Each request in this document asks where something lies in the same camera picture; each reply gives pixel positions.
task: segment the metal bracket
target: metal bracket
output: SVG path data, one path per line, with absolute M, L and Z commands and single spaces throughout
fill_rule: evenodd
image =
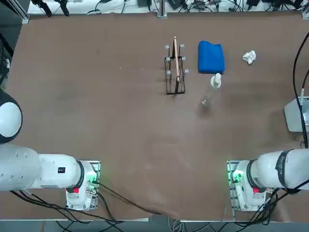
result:
M 226 162 L 227 178 L 228 178 L 228 183 L 229 183 L 229 186 L 230 186 L 230 199 L 231 199 L 232 214 L 233 214 L 233 220 L 234 221 L 236 221 L 235 210 L 239 210 L 240 206 L 239 206 L 239 203 L 238 203 L 238 198 L 237 198 L 237 194 L 236 194 L 236 191 L 235 191 L 235 186 L 232 182 L 232 176 L 233 176 L 233 172 L 236 170 L 239 162 L 240 162 L 240 160 L 228 160 Z
M 167 18 L 168 17 L 168 13 L 165 12 L 165 2 L 164 0 L 160 0 L 160 4 L 159 4 L 159 11 L 158 11 L 158 18 Z
M 22 18 L 22 23 L 27 24 L 29 17 L 25 9 L 19 4 L 18 0 L 7 0 L 14 11 Z

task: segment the black cable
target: black cable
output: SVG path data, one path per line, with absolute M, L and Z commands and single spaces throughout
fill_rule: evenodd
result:
M 100 3 L 102 3 L 102 0 L 98 1 L 97 4 L 96 4 L 96 6 L 95 6 L 95 9 L 94 9 L 94 10 L 91 10 L 91 11 L 88 11 L 88 12 L 87 12 L 87 15 L 90 14 L 90 13 L 92 13 L 92 12 L 97 12 L 97 11 L 100 11 L 100 12 L 99 12 L 99 13 L 96 13 L 96 14 L 98 14 L 98 15 L 101 14 L 101 10 L 98 10 L 98 9 L 97 9 L 97 7 L 98 7 L 98 5 L 99 5 Z
M 126 0 L 125 0 L 125 2 L 124 2 L 124 6 L 123 6 L 123 8 L 122 8 L 121 14 L 124 12 L 125 6 L 126 6 Z
M 213 4 L 214 4 L 214 6 L 216 7 L 216 9 L 217 9 L 217 12 L 219 12 L 219 7 L 217 6 L 217 4 L 216 4 L 216 2 L 215 2 L 215 0 L 212 0 L 213 1 Z
M 97 185 L 100 185 L 100 186 L 106 188 L 108 191 L 110 191 L 110 192 L 112 192 L 113 194 L 115 194 L 116 196 L 120 197 L 123 201 L 125 201 L 125 202 L 127 202 L 127 203 L 130 203 L 130 204 L 132 204 L 133 206 L 135 206 L 135 207 L 137 207 L 137 208 L 139 208 L 139 209 L 141 209 L 141 210 L 143 210 L 143 211 L 145 211 L 145 212 L 147 212 L 147 213 L 161 215 L 161 213 L 158 213 L 158 212 L 153 211 L 153 210 L 146 209 L 146 208 L 144 208 L 144 207 L 142 207 L 142 206 L 140 206 L 140 205 L 134 203 L 133 201 L 130 201 L 128 198 L 125 198 L 125 197 L 121 196 L 120 194 L 118 194 L 118 193 L 115 192 L 114 190 L 110 189 L 109 187 L 107 187 L 106 185 L 104 185 L 104 184 L 102 184 L 102 183 L 100 183 L 100 182 L 98 182 L 98 181 L 93 181 L 92 183 L 97 184 Z
M 200 8 L 198 7 L 197 3 L 194 1 L 195 6 L 197 6 L 198 11 L 201 13 Z
M 211 223 L 208 223 L 207 225 L 205 225 L 205 226 L 203 226 L 203 227 L 201 227 L 201 228 L 199 228 L 199 229 L 197 229 L 197 230 L 195 230 L 195 231 L 192 231 L 192 232 L 201 231 L 201 230 L 205 229 L 207 226 L 209 226 L 210 224 L 211 224 Z
M 211 12 L 213 12 L 213 11 L 212 11 L 212 9 L 211 9 L 211 8 L 209 8 L 208 6 L 205 6 L 205 8 L 207 8 L 207 9 L 209 9 Z
M 0 40 L 1 40 L 5 50 L 7 50 L 7 52 L 10 54 L 10 56 L 13 57 L 14 50 L 10 47 L 9 43 L 6 41 L 6 39 L 4 38 L 4 36 L 1 33 L 0 33 Z
M 113 221 L 111 221 L 111 220 L 109 220 L 109 219 L 107 219 L 107 218 L 104 218 L 104 217 L 101 217 L 101 216 L 97 216 L 97 215 L 93 215 L 93 214 L 89 214 L 89 213 L 86 213 L 86 212 L 84 212 L 84 211 L 79 211 L 79 210 L 75 210 L 75 209 L 69 209 L 69 208 L 64 208 L 64 207 L 61 207 L 61 206 L 50 206 L 50 205 L 55 205 L 55 204 L 44 204 L 44 203 L 38 203 L 38 202 L 36 202 L 36 200 L 34 200 L 34 199 L 32 199 L 32 200 L 29 200 L 29 199 L 27 199 L 27 198 L 25 198 L 25 197 L 23 197 L 23 196 L 21 196 L 21 195 L 19 195 L 19 194 L 17 194 L 16 192 L 14 192 L 14 191 L 10 191 L 12 194 L 14 194 L 15 196 L 17 196 L 18 198 L 20 198 L 20 199 L 22 199 L 22 200 L 24 200 L 24 201 L 26 201 L 26 202 L 28 202 L 28 203 L 32 203 L 32 204 L 35 204 L 35 205 L 39 205 L 39 206 L 42 206 L 42 207 L 45 207 L 45 208 L 51 208 L 51 209 L 59 209 L 59 210 L 65 210 L 65 211 L 73 211 L 73 212 L 78 212 L 78 213 L 80 213 L 80 214 L 84 214 L 84 215 L 87 215 L 87 216 L 91 216 L 91 217 L 94 217 L 94 218 L 100 218 L 100 219 L 102 219 L 102 220 L 105 220 L 107 223 L 109 223 L 110 225 L 113 225 L 117 230 L 119 230 L 120 232 L 123 232 L 121 229 L 119 229 L 118 227 L 116 227 L 116 224 L 117 223 L 115 223 L 115 224 L 112 224 L 113 223 Z
M 45 207 L 45 208 L 51 208 L 51 209 L 57 209 L 57 210 L 64 210 L 64 211 L 70 213 L 70 214 L 74 217 L 74 219 L 76 219 L 76 217 L 75 217 L 71 212 L 69 212 L 69 211 L 78 212 L 78 213 L 80 213 L 80 214 L 84 214 L 84 215 L 91 216 L 91 217 L 94 217 L 94 218 L 100 218 L 100 219 L 102 219 L 102 220 L 105 220 L 108 224 L 110 224 L 111 226 L 115 227 L 115 228 L 116 228 L 117 230 L 119 230 L 120 232 L 123 232 L 121 229 L 119 229 L 119 228 L 116 226 L 116 224 L 118 224 L 118 223 L 115 223 L 115 222 L 113 222 L 112 220 L 109 220 L 109 219 L 107 219 L 107 218 L 100 217 L 100 216 L 93 215 L 93 214 L 89 214 L 89 213 L 86 213 L 86 212 L 83 212 L 83 211 L 79 211 L 79 210 L 75 210 L 75 209 L 64 208 L 64 207 L 61 207 L 61 206 L 56 205 L 56 204 L 41 203 L 41 202 L 38 202 L 38 201 L 35 200 L 35 199 L 29 198 L 29 197 L 23 197 L 23 196 L 19 195 L 18 193 L 16 193 L 15 191 L 10 191 L 10 192 L 13 193 L 15 196 L 17 196 L 18 198 L 20 198 L 20 199 L 22 199 L 22 200 L 24 200 L 24 201 L 26 201 L 26 202 L 32 203 L 32 204 L 39 205 L 39 206 L 42 206 L 42 207 Z M 84 224 L 85 224 L 85 223 L 86 223 L 86 224 L 90 223 L 90 222 L 81 222 L 81 221 L 79 221 L 78 219 L 76 219 L 76 221 L 78 221 L 78 222 L 80 222 L 80 223 L 84 223 Z
M 185 2 L 183 2 L 182 7 L 180 8 L 180 10 L 178 11 L 178 13 L 180 13 L 180 11 L 182 11 L 182 9 L 187 10 L 188 9 L 188 5 L 187 5 L 188 0 L 186 0 Z
M 42 202 L 42 203 L 44 203 L 44 204 L 47 204 L 45 201 L 43 201 L 42 199 L 40 199 L 38 196 L 35 196 L 36 198 L 38 198 L 40 201 L 37 201 L 37 200 L 35 200 L 35 199 L 32 199 L 32 198 L 30 198 L 30 197 L 28 197 L 23 191 L 19 191 L 26 199 L 28 199 L 28 200 L 30 200 L 30 201 L 34 201 L 34 202 L 36 202 L 36 203 L 40 203 L 40 201 Z M 70 221 L 73 221 L 71 218 L 69 218 L 67 215 L 65 215 L 64 213 L 62 213 L 59 209 L 56 209 L 55 207 L 54 207 L 54 205 L 52 205 L 52 204 L 48 204 L 49 206 L 51 206 L 51 208 L 52 209 L 55 209 L 56 211 L 58 211 L 59 213 L 61 213 L 65 218 L 67 218 L 68 220 L 70 220 Z M 71 216 L 76 220 L 76 221 L 79 221 L 71 212 L 68 212 L 68 213 L 70 213 L 71 214 Z
M 117 222 L 117 220 L 113 217 L 113 215 L 112 215 L 110 209 L 108 208 L 107 202 L 106 202 L 105 198 L 103 197 L 103 195 L 102 195 L 101 193 L 99 193 L 99 192 L 97 192 L 97 195 L 98 195 L 98 196 L 102 199 L 102 201 L 104 202 L 106 211 L 107 211 L 107 213 L 108 213 L 110 219 L 113 220 L 114 222 Z
M 305 84 L 306 84 L 308 75 L 309 75 L 309 69 L 308 69 L 308 71 L 307 71 L 307 73 L 306 73 L 306 75 L 305 75 L 305 78 L 304 78 L 304 80 L 303 80 L 302 88 L 305 88 Z
M 183 226 L 184 226 L 184 228 L 185 228 L 185 232 L 188 232 L 187 226 L 185 225 L 185 223 L 183 223 Z
M 297 90 L 296 90 L 296 85 L 295 85 L 295 72 L 296 72 L 296 64 L 297 64 L 297 60 L 298 60 L 299 54 L 300 54 L 303 46 L 305 45 L 308 37 L 309 37 L 309 32 L 307 33 L 307 35 L 305 36 L 303 42 L 301 43 L 301 45 L 300 45 L 300 47 L 298 49 L 298 52 L 296 54 L 295 60 L 294 60 L 294 64 L 293 64 L 293 88 L 294 88 L 294 94 L 295 94 L 296 102 L 297 102 L 297 105 L 298 105 L 298 109 L 300 111 L 300 120 L 301 120 L 301 125 L 302 125 L 302 131 L 303 131 L 305 148 L 308 148 L 308 138 L 307 138 L 307 131 L 306 131 L 306 125 L 305 125 L 304 115 L 303 115 L 303 111 L 302 111 L 302 106 L 300 105 L 300 102 L 299 102 L 299 99 L 298 99 Z
M 212 227 L 211 224 L 210 224 L 209 226 L 212 228 L 212 230 L 213 230 L 214 232 L 217 232 L 217 231 L 214 229 L 214 227 Z
M 98 232 L 106 231 L 106 230 L 110 229 L 111 227 L 113 227 L 113 226 L 109 226 L 109 227 L 107 227 L 107 228 L 105 228 L 105 229 L 103 229 L 103 230 L 101 230 L 101 231 L 98 231 Z
M 231 2 L 231 3 L 233 3 L 233 4 L 235 4 L 236 6 L 238 6 L 238 8 L 240 9 L 240 11 L 243 11 L 243 8 L 241 8 L 241 6 L 239 6 L 236 2 L 233 2 L 233 1 L 231 1 L 231 0 L 225 0 L 225 1 L 229 1 L 229 2 Z
M 220 232 L 221 230 L 223 230 L 223 228 L 228 224 L 229 222 L 226 222 L 217 232 Z
M 268 11 L 272 7 L 272 4 L 273 4 L 273 2 L 271 2 L 270 6 L 265 11 Z
M 70 231 L 68 228 L 70 227 L 70 225 L 72 225 L 73 223 L 74 223 L 74 221 L 68 226 L 68 227 L 63 227 L 62 225 L 60 225 L 60 223 L 58 222 L 58 221 L 56 221 L 56 223 L 58 224 L 58 226 L 60 226 L 62 229 L 63 229 L 63 231 L 62 232 L 64 232 L 64 231 L 67 231 L 67 232 L 73 232 L 73 231 Z

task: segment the spray bottle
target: spray bottle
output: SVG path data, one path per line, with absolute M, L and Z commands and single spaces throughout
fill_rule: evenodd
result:
M 211 100 L 213 96 L 215 95 L 215 92 L 220 88 L 221 86 L 221 74 L 217 73 L 215 76 L 211 78 L 211 82 L 207 87 L 207 90 L 202 97 L 201 103 L 204 107 L 208 107 L 211 103 Z

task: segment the crumpled paper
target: crumpled paper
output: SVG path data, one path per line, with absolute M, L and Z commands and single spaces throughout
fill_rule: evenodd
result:
M 242 56 L 242 59 L 248 64 L 252 64 L 252 62 L 256 59 L 256 54 L 254 51 L 247 52 L 245 55 Z

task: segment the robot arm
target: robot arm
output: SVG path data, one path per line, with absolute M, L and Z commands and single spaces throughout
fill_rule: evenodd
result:
M 66 189 L 67 206 L 90 210 L 97 206 L 98 173 L 88 161 L 63 154 L 38 154 L 27 147 L 0 145 L 0 191 Z
M 266 200 L 267 188 L 293 189 L 309 180 L 309 149 L 277 151 L 255 160 L 242 160 L 233 182 L 242 211 L 256 211 Z M 300 189 L 309 189 L 305 184 Z

